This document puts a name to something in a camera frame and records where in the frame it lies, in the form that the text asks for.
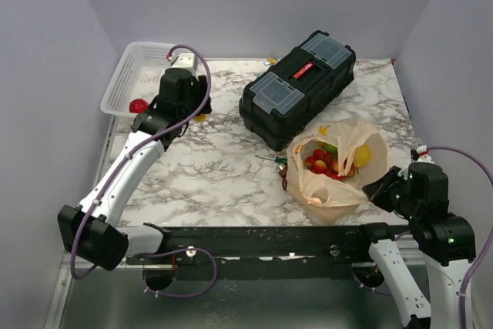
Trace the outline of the red yellow fake fruits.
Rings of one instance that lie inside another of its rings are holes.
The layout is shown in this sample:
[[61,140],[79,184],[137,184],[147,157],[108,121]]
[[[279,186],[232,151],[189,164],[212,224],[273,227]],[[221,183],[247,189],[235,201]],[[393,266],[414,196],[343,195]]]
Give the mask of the red yellow fake fruits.
[[333,180],[343,181],[353,177],[357,171],[354,166],[350,167],[347,175],[338,174],[338,161],[335,153],[330,153],[324,149],[315,149],[311,155],[304,160],[304,167],[314,174],[321,174]]

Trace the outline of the red fake fruit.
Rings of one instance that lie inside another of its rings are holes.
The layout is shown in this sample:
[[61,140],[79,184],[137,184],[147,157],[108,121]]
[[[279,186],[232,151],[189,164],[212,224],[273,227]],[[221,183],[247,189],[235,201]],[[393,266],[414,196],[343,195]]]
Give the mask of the red fake fruit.
[[131,113],[140,114],[147,110],[149,103],[144,99],[134,99],[129,104]]

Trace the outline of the black base bar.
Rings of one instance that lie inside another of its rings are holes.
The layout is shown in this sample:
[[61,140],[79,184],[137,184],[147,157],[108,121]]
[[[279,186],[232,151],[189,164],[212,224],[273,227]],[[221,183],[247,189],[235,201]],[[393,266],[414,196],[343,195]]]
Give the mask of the black base bar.
[[158,257],[137,255],[153,279],[345,279],[353,265],[372,264],[369,246],[403,227],[386,223],[325,227],[170,227]]

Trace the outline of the yellow fake mango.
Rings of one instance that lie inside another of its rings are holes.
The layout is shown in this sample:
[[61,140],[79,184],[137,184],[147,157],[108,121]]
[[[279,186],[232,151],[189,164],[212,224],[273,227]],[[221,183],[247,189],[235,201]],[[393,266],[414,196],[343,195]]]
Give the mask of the yellow fake mango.
[[202,122],[207,118],[207,114],[201,114],[198,116],[195,116],[193,119],[197,122]]

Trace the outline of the yellow fake lemon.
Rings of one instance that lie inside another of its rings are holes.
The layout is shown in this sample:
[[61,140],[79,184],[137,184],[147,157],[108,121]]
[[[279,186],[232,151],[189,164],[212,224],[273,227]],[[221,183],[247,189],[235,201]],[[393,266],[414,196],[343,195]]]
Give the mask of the yellow fake lemon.
[[353,166],[356,168],[362,168],[371,161],[371,150],[364,144],[355,149]]

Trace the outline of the translucent orange plastic bag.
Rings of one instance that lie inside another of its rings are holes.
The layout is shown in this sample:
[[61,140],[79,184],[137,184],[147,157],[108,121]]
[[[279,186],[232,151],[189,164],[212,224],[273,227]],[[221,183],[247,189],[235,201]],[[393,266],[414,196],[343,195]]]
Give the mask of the translucent orange plastic bag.
[[[359,146],[366,144],[370,148],[371,161],[362,168],[355,167],[357,173],[343,181],[314,174],[304,167],[304,160],[315,149],[324,149],[325,143],[337,147],[340,176],[348,174]],[[312,126],[296,136],[287,147],[287,167],[287,191],[315,223],[328,225],[367,202],[363,186],[379,180],[390,169],[391,155],[375,125],[349,118]]]

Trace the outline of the green handled screwdriver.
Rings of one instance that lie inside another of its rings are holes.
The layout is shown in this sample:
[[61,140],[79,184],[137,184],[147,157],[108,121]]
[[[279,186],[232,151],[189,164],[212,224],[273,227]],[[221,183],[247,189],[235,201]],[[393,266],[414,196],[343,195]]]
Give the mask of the green handled screwdriver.
[[264,159],[264,160],[269,160],[269,161],[272,161],[272,162],[275,162],[275,163],[279,163],[279,164],[287,164],[287,158],[283,158],[283,157],[269,157],[269,156],[261,156],[261,155],[256,155],[256,158],[259,158],[259,159]]

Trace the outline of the white plastic basket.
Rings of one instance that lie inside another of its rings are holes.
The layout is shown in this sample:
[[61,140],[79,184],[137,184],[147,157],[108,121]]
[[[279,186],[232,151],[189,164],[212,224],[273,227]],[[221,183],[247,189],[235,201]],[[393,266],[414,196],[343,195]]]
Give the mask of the white plastic basket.
[[136,99],[151,102],[159,91],[161,76],[171,65],[167,54],[170,44],[132,42],[127,45],[100,103],[109,115],[135,118],[130,103]]

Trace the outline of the green fake apple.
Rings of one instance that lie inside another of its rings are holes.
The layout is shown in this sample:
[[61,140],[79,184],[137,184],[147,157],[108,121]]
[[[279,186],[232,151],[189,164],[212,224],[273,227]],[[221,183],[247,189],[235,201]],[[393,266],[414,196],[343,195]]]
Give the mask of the green fake apple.
[[323,148],[329,153],[337,154],[337,147],[332,144],[325,143],[323,144]]

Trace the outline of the black plastic toolbox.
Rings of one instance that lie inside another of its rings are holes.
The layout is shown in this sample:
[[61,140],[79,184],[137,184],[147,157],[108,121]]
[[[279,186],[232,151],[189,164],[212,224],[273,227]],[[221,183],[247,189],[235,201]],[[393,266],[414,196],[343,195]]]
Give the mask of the black plastic toolbox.
[[246,85],[245,127],[281,151],[354,80],[356,53],[317,30]]

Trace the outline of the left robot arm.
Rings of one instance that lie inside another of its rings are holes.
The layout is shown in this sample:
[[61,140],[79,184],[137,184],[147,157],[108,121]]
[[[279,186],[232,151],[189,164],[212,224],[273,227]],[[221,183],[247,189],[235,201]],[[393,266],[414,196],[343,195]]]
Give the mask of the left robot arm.
[[62,242],[71,254],[71,273],[78,274],[78,257],[95,267],[114,270],[125,257],[145,254],[161,264],[170,256],[164,231],[146,224],[133,231],[119,227],[129,198],[172,141],[183,135],[188,123],[209,114],[211,75],[196,76],[183,68],[168,68],[159,92],[138,114],[126,143],[102,179],[76,207],[65,205],[57,216]]

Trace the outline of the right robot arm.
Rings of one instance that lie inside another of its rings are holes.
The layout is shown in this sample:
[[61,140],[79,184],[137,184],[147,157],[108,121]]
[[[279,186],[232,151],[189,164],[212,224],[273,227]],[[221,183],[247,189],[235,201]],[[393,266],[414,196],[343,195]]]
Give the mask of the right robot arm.
[[466,274],[475,258],[470,223],[449,212],[448,177],[433,163],[392,167],[364,186],[377,207],[400,214],[418,243],[428,273],[429,297],[405,265],[397,238],[385,223],[363,225],[354,242],[356,255],[373,260],[383,275],[405,328],[472,328],[471,297]]

